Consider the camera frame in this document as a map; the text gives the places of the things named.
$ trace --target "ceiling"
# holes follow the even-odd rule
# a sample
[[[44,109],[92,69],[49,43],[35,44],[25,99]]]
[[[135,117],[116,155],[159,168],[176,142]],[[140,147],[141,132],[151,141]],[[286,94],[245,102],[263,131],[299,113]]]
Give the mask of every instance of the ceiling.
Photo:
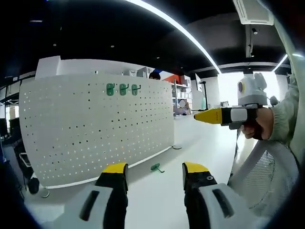
[[[279,62],[285,53],[274,26],[242,25],[231,0],[145,2],[185,27],[217,65]],[[40,58],[54,55],[129,62],[176,74],[212,66],[172,25],[127,1],[21,1],[13,2],[7,11],[14,12],[14,18],[5,19],[3,25],[7,36],[1,53],[1,79],[35,71]],[[251,35],[254,57],[247,57],[246,33],[252,33],[252,28],[258,34]],[[205,78],[217,72],[197,74]]]

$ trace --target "chair backrest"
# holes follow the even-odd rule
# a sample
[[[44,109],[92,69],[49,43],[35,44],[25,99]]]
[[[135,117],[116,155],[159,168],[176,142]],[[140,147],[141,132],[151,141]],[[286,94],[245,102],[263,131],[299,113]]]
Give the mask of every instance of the chair backrest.
[[[259,141],[228,185],[257,216],[271,217],[298,177],[292,152],[277,141]]]

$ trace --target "air conditioner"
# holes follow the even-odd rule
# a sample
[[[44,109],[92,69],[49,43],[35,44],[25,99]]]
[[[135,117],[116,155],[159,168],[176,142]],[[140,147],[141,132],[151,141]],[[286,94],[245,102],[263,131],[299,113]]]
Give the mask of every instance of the air conditioner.
[[[243,25],[273,25],[273,14],[257,0],[233,0],[238,16]]]

